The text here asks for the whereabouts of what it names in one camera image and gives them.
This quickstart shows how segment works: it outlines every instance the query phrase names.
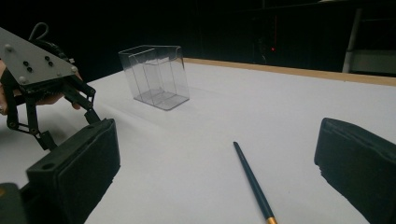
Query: white table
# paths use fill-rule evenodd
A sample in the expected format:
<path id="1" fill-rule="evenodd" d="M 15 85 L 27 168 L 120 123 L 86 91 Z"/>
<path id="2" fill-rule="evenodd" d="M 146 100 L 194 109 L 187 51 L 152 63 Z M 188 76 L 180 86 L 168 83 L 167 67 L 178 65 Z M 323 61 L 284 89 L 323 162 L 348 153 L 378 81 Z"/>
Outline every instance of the white table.
<path id="1" fill-rule="evenodd" d="M 263 223 L 233 141 L 278 223 L 367 223 L 314 164 L 319 125 L 340 119 L 396 142 L 396 88 L 209 64 L 185 63 L 191 99 L 171 111 L 133 100 L 123 72 L 90 83 L 98 115 L 116 121 L 121 168 L 87 223 Z M 83 113 L 39 106 L 40 131 L 60 144 Z M 46 153 L 0 118 L 0 183 L 22 187 Z"/>

